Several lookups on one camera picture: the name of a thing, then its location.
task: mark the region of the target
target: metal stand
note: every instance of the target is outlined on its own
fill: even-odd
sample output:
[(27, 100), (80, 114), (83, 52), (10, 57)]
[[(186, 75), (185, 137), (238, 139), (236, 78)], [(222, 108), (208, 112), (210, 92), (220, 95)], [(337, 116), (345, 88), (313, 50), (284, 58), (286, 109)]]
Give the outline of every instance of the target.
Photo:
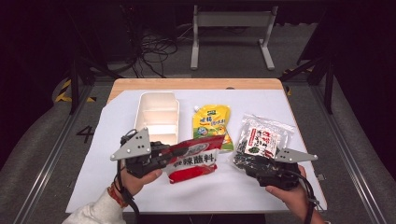
[(191, 69), (198, 69), (199, 39), (198, 27), (214, 26), (241, 26), (241, 27), (266, 27), (265, 38), (259, 39), (262, 55), (268, 70), (274, 70), (270, 52), (268, 50), (268, 41), (276, 18), (277, 7), (272, 11), (257, 12), (224, 12), (224, 11), (198, 11), (198, 6), (194, 6), (193, 15), (193, 44), (191, 54)]

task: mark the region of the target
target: wrist strap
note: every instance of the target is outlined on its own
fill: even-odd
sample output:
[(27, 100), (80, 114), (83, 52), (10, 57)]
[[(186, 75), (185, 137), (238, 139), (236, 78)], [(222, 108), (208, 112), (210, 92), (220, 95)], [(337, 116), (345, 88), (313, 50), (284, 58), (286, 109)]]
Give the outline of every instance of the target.
[(117, 196), (117, 193), (114, 188), (114, 183), (112, 183), (111, 186), (107, 188), (107, 193), (120, 205), (121, 208), (125, 208), (128, 206), (128, 203), (126, 203), (123, 199)]

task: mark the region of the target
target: red snack bag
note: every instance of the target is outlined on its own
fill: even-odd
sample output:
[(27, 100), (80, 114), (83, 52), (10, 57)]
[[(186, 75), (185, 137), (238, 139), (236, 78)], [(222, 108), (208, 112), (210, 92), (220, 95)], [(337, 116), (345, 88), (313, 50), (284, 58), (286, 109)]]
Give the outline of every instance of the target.
[(167, 153), (187, 148), (186, 153), (170, 160), (164, 169), (170, 183), (174, 184), (214, 172), (217, 169), (216, 158), (223, 140), (224, 135), (194, 138), (163, 151)]

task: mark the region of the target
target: dark background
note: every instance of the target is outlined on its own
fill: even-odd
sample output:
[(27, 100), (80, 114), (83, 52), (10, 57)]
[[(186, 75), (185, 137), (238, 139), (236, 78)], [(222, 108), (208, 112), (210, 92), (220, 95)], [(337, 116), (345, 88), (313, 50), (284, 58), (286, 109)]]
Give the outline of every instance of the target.
[[(143, 23), (173, 38), (180, 24), (191, 23), (189, 6), (139, 10)], [(390, 4), (371, 2), (347, 10), (353, 12), (352, 20), (336, 24), (347, 32), (338, 36), (342, 47), (332, 60), (334, 73), (361, 127), (395, 178), (395, 14)], [(276, 25), (319, 22), (323, 12), (324, 7), (280, 7)], [(76, 52), (106, 66), (131, 61), (136, 46), (129, 41), (119, 6), (78, 6), (66, 11), (50, 1), (4, 1), (0, 15), (2, 167), (24, 132), (53, 106), (52, 92), (67, 77)], [(325, 28), (330, 29), (323, 29), (305, 49), (311, 52), (303, 57), (306, 60), (322, 53), (321, 45), (329, 42), (326, 31), (334, 27)]]

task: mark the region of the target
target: yellow tape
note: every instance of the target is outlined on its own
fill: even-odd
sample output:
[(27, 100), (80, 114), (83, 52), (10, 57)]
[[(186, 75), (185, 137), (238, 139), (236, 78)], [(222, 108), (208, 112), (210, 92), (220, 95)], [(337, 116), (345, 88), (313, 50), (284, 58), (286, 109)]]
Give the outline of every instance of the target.
[[(68, 78), (64, 85), (62, 86), (61, 90), (59, 91), (58, 96), (55, 99), (55, 102), (72, 102), (72, 98), (65, 96), (67, 88), (72, 83), (72, 80)], [(87, 103), (96, 102), (96, 97), (88, 97)]]

